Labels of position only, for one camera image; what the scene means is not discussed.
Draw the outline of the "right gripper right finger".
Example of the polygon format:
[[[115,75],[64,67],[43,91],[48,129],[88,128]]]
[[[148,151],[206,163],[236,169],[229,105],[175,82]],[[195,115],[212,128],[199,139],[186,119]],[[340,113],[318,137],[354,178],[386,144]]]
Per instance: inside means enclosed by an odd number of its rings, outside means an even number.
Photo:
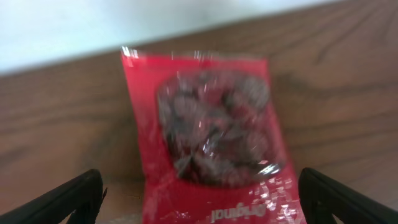
[[[311,169],[302,169],[298,194],[308,224],[397,223],[397,211]]]

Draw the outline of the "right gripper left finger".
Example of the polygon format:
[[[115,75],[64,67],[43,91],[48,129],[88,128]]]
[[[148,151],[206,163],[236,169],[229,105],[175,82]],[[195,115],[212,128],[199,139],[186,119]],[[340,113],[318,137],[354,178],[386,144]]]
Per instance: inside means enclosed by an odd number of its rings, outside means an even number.
[[[95,224],[107,190],[99,170],[90,169],[36,199],[1,215],[1,223]]]

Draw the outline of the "red Hacks candy bag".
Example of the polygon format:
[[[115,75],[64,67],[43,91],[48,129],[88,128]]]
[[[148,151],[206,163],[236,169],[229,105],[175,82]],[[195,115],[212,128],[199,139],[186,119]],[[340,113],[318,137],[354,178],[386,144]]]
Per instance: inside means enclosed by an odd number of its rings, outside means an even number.
[[[146,179],[144,224],[305,222],[266,59],[123,47],[121,60]]]

